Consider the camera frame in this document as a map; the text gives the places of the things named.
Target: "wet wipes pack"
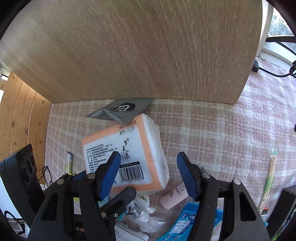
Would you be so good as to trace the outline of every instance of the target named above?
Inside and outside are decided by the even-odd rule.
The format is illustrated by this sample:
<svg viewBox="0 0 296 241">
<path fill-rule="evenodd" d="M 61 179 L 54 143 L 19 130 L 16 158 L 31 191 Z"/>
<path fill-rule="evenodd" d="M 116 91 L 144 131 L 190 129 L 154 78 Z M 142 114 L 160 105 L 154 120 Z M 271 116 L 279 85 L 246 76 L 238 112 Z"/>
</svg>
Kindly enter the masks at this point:
<svg viewBox="0 0 296 241">
<path fill-rule="evenodd" d="M 199 203 L 187 203 L 171 229 L 157 241 L 186 241 L 196 219 Z M 216 212 L 214 227 L 222 221 L 223 211 Z"/>
<path fill-rule="evenodd" d="M 106 163 L 113 151 L 120 153 L 121 165 L 111 193 L 134 187 L 137 195 L 149 195 L 164 189 L 170 178 L 158 125 L 145 114 L 84 138 L 82 146 L 87 173 Z"/>
</svg>

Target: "metal screw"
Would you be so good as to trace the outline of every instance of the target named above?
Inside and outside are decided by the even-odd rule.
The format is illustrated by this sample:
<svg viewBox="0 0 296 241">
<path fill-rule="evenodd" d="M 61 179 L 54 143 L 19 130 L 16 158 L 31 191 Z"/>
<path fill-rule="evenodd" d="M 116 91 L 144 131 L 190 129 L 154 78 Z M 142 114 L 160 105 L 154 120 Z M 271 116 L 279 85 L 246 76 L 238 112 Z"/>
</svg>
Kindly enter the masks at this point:
<svg viewBox="0 0 296 241">
<path fill-rule="evenodd" d="M 87 174 L 88 179 L 94 179 L 95 177 L 96 177 L 96 174 L 94 172 Z"/>
<path fill-rule="evenodd" d="M 236 185 L 240 185 L 242 182 L 240 181 L 240 179 L 233 179 L 233 183 L 236 184 Z"/>
<path fill-rule="evenodd" d="M 64 183 L 64 179 L 59 179 L 59 180 L 57 180 L 57 185 L 61 185 L 61 184 L 63 184 Z"/>
<path fill-rule="evenodd" d="M 210 175 L 209 173 L 207 173 L 207 172 L 204 172 L 204 173 L 202 174 L 202 177 L 208 179 L 208 178 L 211 177 L 211 175 Z"/>
</svg>

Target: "black logo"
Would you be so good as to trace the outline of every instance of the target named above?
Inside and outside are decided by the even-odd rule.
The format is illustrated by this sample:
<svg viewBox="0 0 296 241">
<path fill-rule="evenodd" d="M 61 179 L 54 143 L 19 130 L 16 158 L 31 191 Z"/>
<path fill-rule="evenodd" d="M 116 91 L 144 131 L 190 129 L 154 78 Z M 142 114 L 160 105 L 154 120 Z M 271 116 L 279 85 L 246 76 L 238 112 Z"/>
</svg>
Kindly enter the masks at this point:
<svg viewBox="0 0 296 241">
<path fill-rule="evenodd" d="M 132 110 L 135 109 L 135 107 L 136 107 L 136 105 L 133 104 L 133 103 L 123 103 L 123 104 L 121 104 L 121 105 L 119 105 L 119 106 L 117 106 L 115 108 L 112 108 L 112 110 L 116 110 L 116 111 L 120 111 L 120 112 L 122 112 L 122 111 L 132 111 Z"/>
</svg>

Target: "blue packaging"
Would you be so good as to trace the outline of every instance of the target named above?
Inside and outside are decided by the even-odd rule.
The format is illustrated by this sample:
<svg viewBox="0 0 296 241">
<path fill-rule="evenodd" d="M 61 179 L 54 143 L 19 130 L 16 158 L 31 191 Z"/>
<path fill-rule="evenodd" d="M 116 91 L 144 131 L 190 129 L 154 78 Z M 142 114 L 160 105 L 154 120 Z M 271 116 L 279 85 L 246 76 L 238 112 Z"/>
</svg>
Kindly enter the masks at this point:
<svg viewBox="0 0 296 241">
<path fill-rule="evenodd" d="M 157 241 L 186 241 L 195 220 L 199 203 L 187 203 L 171 229 Z M 217 209 L 214 227 L 222 221 L 223 211 Z"/>
</svg>

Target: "wood grain surface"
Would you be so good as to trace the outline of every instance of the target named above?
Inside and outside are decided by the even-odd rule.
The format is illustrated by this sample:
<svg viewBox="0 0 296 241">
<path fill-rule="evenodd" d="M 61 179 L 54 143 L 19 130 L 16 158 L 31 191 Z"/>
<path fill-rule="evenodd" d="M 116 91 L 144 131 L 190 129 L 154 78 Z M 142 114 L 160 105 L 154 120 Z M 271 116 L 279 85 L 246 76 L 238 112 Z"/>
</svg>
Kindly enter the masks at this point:
<svg viewBox="0 0 296 241">
<path fill-rule="evenodd" d="M 261 0 L 32 0 L 2 37 L 0 56 L 53 103 L 235 103 L 261 23 Z"/>
<path fill-rule="evenodd" d="M 44 167 L 45 138 L 51 105 L 51 102 L 36 93 L 30 118 L 28 143 L 31 143 L 33 147 L 38 178 L 41 178 Z"/>
<path fill-rule="evenodd" d="M 3 84 L 3 96 L 0 103 L 0 153 L 1 161 L 11 154 L 10 137 L 13 111 L 22 80 L 14 73 L 10 73 L 8 81 Z"/>
<path fill-rule="evenodd" d="M 11 124 L 11 153 L 28 144 L 28 130 L 31 110 L 36 91 L 22 82 Z"/>
<path fill-rule="evenodd" d="M 23 82 L 14 72 L 8 81 L 0 80 L 4 91 L 0 103 L 0 161 L 31 143 L 42 176 L 45 163 L 45 139 L 51 103 Z"/>
</svg>

